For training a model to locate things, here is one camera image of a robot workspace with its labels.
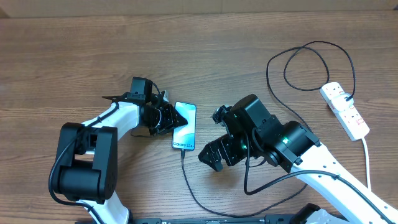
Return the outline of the blue Samsung Galaxy smartphone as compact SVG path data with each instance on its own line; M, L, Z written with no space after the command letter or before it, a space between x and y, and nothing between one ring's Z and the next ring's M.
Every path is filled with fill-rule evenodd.
M178 101L175 103L175 109L187 120L187 124L174 129L172 147L174 149L193 151L195 149L197 106Z

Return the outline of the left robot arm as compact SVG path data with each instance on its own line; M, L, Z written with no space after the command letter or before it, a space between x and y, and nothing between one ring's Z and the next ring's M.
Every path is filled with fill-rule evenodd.
M158 136L188 122L169 103L167 91L147 78L133 77L128 92L108 99L110 107L99 116L62 126L49 194L59 204L85 208L94 223L133 223L116 193L118 141L138 126Z

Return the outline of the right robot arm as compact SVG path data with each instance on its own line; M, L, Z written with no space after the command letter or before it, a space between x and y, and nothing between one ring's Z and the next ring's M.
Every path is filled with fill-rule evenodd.
M256 194L296 177L350 223L397 223L397 210L350 174L315 134L296 121L281 124L255 94L245 96L234 106L221 106L212 118L227 133L203 148L198 155L200 162L219 172L224 162L234 166L243 159L263 157L286 171L286 175L246 194Z

